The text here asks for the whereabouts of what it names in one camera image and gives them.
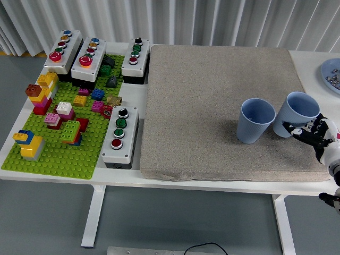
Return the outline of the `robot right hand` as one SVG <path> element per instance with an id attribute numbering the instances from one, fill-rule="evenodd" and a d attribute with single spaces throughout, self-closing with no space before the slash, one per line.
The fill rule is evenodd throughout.
<path id="1" fill-rule="evenodd" d="M 311 145 L 318 162 L 330 171 L 339 166 L 339 130 L 333 121 L 319 114 L 303 127 L 288 122 L 282 126 L 293 138 Z"/>

